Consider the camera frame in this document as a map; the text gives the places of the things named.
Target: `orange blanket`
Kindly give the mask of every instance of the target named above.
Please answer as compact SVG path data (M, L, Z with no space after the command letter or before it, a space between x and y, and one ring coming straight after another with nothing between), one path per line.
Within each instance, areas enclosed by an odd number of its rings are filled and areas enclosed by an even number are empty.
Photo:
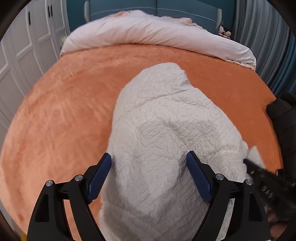
M7 133L0 166L0 197L20 228L44 183L69 181L94 165L106 150L120 90L144 68L177 63L220 107L269 170L281 166L279 146L266 105L275 100L251 69L186 50L117 45L63 56L26 96ZM97 219L100 201L90 208ZM73 217L69 225L78 240Z

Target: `blue gripper pad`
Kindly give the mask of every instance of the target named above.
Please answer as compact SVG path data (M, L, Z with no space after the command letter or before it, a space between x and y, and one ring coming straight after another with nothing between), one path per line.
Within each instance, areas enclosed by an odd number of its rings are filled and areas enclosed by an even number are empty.
M187 153L186 164L202 199L209 203L212 200L211 185L190 152Z
M93 200L97 199L100 193L100 190L104 184L104 181L110 171L112 164L112 159L110 154L107 154L106 157L101 161L101 164L96 171L94 177L89 182L87 201L91 203Z

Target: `plush toy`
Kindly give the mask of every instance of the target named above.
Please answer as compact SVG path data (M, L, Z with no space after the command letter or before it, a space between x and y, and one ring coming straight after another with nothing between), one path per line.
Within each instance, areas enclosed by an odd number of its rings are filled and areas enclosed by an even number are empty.
M229 29L223 28L222 26L220 26L219 31L218 31L218 35L221 37L230 39L231 32L229 31Z

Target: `silver bolt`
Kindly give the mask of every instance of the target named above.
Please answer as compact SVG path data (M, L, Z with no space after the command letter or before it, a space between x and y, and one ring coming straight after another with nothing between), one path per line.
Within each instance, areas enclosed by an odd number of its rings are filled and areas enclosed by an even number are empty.
M246 184L251 186L253 184L253 182L251 179L246 179Z
M45 183L46 186L50 187L54 182L52 180L49 180Z
M216 174L216 178L218 180L223 180L224 179L224 176L222 174L218 173L218 174Z
M77 175L75 177L75 181L81 181L83 179L83 176L82 175Z

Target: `white quilt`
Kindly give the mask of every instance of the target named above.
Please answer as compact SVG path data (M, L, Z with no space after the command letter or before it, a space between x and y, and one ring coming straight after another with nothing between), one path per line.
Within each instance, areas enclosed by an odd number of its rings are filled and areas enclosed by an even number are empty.
M113 162L99 219L107 241L193 238L208 206L186 167L191 150L215 173L246 178L248 147L226 114L177 64L144 69L121 91L114 110L107 150Z
M66 39L61 55L116 44L163 45L214 56L255 70L256 59L248 47L183 20L160 18L140 10L113 14L74 30Z

